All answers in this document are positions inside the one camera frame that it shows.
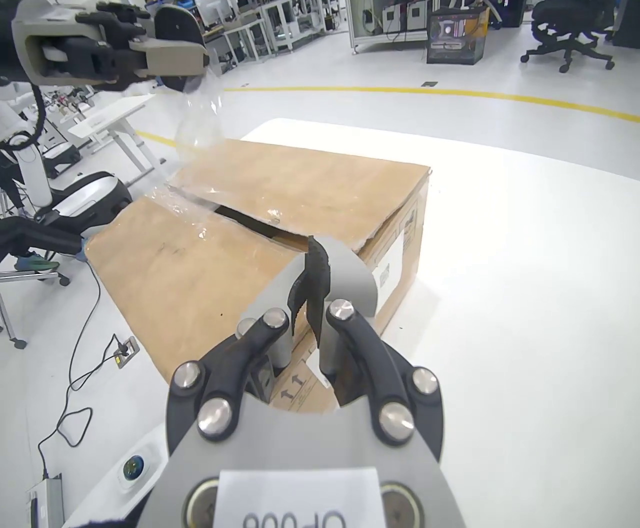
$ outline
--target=yellow floor line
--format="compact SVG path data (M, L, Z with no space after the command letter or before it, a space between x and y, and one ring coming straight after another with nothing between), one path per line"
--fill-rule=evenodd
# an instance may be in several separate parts
M168 145L169 147L175 148L177 146L175 141L170 140L168 138L164 138L162 136L158 136L157 134L152 134L151 132L136 130L136 134L148 140L156 141L157 143L162 143L163 145Z
M449 88L394 88L393 86L264 86L256 88L225 88L225 92L370 92L370 93L421 93L425 95L457 95L461 97L482 97L484 99L502 99L517 102L528 102L544 106L554 106L569 110L578 110L591 114L613 117L632 123L640 123L640 115L617 112L600 106L579 104L575 102L546 99L544 97L532 97L530 95L516 95L514 93L501 92L477 92L475 90L455 90ZM151 132L136 130L138 135L148 140L176 147L176 142Z

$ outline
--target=power cable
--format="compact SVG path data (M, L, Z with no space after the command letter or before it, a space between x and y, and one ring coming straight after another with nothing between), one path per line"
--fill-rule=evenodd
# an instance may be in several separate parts
M38 442L38 453L40 453L40 458L42 459L42 479L48 479L49 478L49 473L47 471L47 462L45 461L44 458L44 454L42 452L42 444L44 444L48 439L52 438L56 433L58 433L60 436L62 436L62 438L65 439L67 445L69 447L78 447L82 441L84 440L84 436L87 432L87 429L89 428L89 424L91 423L91 419L93 418L93 408L92 407L83 407L77 411L72 411L72 412L67 412L67 409L69 407L69 397L71 396L72 392L77 392L78 390L80 390L84 384L89 380L89 378L96 373L98 370L100 370L100 368L109 360L114 359L118 354L121 354L123 356L127 356L129 355L129 352L127 350L127 346L123 345L120 340L118 339L118 337L115 335L115 333L111 336L111 339L109 339L109 342L107 343L107 346L104 348L104 351L102 352L102 359L101 361L90 371L85 372L84 374L82 374L82 376L72 380L71 377L71 370L73 368L73 364L74 364L74 359L76 357L76 352L78 349L78 345L80 344L80 341L82 339L82 336L84 335L84 331L86 330L87 325L89 324L89 321L91 320L91 317L93 315L93 313L95 312L95 309L98 307L98 303L100 302L100 297L102 296L102 287L100 286L100 281L98 280L98 277L96 276L93 268L91 267L91 264L89 264L87 262L87 266L89 266L89 269L91 270L91 274L93 275L93 278L95 280L95 283L98 287L98 295L95 299L95 303L93 304L93 308L91 309L91 311L89 312L89 315L87 316L87 318L84 321L84 324L82 326L82 329L80 330L80 333L78 334L78 337L76 339L76 344L74 346L74 350L71 354L71 359L69 360L69 368L68 368L68 385L67 385L67 391L65 394L65 406L64 409L62 409L62 413L60 414L60 417L58 418L58 421L56 422L56 427L53 429L53 431L51 431L51 433L49 435L47 435L45 438L43 438L41 441ZM109 350L109 347L111 346L111 344L113 342L116 342L118 344L118 351L112 355L107 356L107 351ZM80 436L80 439L76 442L73 443L71 442L71 440L69 440L68 436L65 435L62 430L60 429L60 427L62 426L62 424L64 423L64 421L69 417L69 416L73 416L73 415L77 415L77 414L82 414L88 412L89 416L87 418L86 424L84 425L84 429L82 432L82 435Z

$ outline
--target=black office chair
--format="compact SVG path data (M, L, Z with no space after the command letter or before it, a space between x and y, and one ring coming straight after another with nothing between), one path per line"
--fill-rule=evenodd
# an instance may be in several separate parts
M564 50L565 64L560 66L560 73L569 71L571 53L578 51L594 59L607 61L605 68L613 69L615 62L611 55L604 55L594 50L598 37L607 34L607 28L613 25L616 0L543 0L533 8L531 31L534 38L541 42L537 49L529 49L520 57L521 62L528 62L530 55L546 55L554 51ZM584 44L578 37L584 35L591 42Z

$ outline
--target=cardboard box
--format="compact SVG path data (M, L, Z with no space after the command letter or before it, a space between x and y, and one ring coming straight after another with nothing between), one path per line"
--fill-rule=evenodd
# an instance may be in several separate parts
M367 263L379 285L381 332L417 271L429 172L228 140L182 170L175 191L158 189L128 206L86 253L167 382L182 362L235 332L246 306L311 234L341 240ZM299 317L300 343L274 404L322 411L331 392L315 388L300 364L311 346L307 330Z

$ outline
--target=clear plastic bag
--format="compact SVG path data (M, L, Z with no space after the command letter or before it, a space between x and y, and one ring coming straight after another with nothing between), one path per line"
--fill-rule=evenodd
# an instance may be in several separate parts
M168 181L154 187L147 197L162 205L183 221L192 224L200 238L207 235L207 218L215 211L214 203L204 203L189 192L190 175L193 167L202 163L206 167L223 170L224 156L211 159L211 149L220 145L217 152L222 153L224 134L222 132L222 83L219 68L213 64L202 77L193 77L179 95L180 123L175 134L176 151L182 165L176 175Z
M221 123L222 82L216 66L189 79L182 94L182 120L175 135L180 160L188 164L224 140Z

